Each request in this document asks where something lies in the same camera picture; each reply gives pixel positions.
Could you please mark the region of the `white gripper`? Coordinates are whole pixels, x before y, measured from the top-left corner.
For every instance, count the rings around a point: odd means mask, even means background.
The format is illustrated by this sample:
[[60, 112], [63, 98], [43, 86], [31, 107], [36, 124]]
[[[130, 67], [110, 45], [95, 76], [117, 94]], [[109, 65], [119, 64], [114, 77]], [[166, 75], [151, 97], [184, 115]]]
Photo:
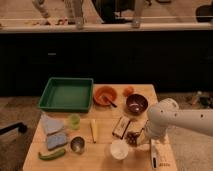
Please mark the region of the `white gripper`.
[[147, 122], [142, 132], [140, 133], [139, 137], [137, 138], [138, 144], [145, 144], [151, 139], [159, 140], [165, 137], [165, 128], [159, 126], [152, 122]]

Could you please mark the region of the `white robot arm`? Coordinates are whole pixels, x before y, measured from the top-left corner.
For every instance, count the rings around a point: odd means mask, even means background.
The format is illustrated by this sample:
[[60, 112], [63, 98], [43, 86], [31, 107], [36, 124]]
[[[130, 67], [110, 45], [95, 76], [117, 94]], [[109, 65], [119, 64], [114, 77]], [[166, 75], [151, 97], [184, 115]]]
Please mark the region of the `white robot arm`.
[[150, 139], [163, 139], [169, 125], [213, 136], [213, 110], [182, 110], [175, 100], [166, 98], [148, 108], [147, 122], [137, 144], [142, 145]]

